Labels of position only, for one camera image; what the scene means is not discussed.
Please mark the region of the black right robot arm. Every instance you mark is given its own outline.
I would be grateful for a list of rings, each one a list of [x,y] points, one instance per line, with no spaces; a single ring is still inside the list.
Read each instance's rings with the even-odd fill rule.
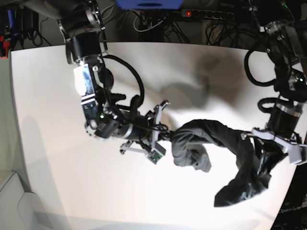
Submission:
[[[161,122],[162,111],[169,104],[162,101],[145,115],[139,112],[145,89],[138,72],[126,61],[108,53],[105,25],[95,0],[26,0],[23,5],[39,14],[53,18],[65,43],[66,59],[74,65],[74,82],[81,97],[86,132],[99,140],[120,138],[124,143],[120,153],[134,151],[139,144],[152,163],[166,153],[160,140],[168,140],[170,131]],[[114,77],[105,60],[113,60],[126,67],[135,77],[139,94],[128,106],[120,105],[126,95],[112,93]]]

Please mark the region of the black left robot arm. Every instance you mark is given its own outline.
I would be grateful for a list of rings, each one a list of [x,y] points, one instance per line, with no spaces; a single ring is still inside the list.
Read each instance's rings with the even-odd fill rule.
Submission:
[[[279,95],[264,98],[258,108],[270,115],[264,129],[248,133],[260,149],[257,176],[263,177],[284,157],[293,165],[307,161],[307,145],[295,132],[303,107],[307,103],[307,14],[300,11],[301,0],[251,0],[249,11],[263,34],[245,55],[244,69],[251,83],[272,86]],[[264,45],[274,64],[275,78],[256,80],[249,68],[251,54]]]

